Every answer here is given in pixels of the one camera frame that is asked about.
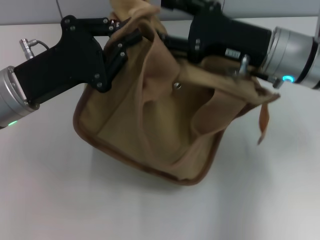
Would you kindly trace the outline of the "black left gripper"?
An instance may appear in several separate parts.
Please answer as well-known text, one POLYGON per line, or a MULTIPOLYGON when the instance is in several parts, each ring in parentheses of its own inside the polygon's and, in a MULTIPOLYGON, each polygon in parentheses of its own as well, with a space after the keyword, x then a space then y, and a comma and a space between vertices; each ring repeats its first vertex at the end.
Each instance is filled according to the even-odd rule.
POLYGON ((126 20, 107 17, 78 19, 68 15, 63 18, 59 42, 14 68, 27 101, 42 104, 83 83, 100 93, 108 92, 113 79, 128 61, 127 49, 141 42, 142 34, 135 29, 112 43, 105 63, 102 48, 94 37, 110 37, 126 23, 126 20))

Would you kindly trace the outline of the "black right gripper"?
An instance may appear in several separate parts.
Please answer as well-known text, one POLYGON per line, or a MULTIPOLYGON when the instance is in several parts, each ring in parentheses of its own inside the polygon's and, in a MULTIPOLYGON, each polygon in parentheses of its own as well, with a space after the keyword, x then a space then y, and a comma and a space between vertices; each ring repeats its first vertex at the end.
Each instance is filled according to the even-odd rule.
POLYGON ((192 63, 200 63, 208 56, 240 62, 248 55, 251 66, 262 65, 271 30, 228 18, 220 12, 222 5, 218 0, 162 0, 161 7, 196 15, 190 25, 188 40, 163 36, 163 43, 170 51, 188 53, 188 60, 192 63))

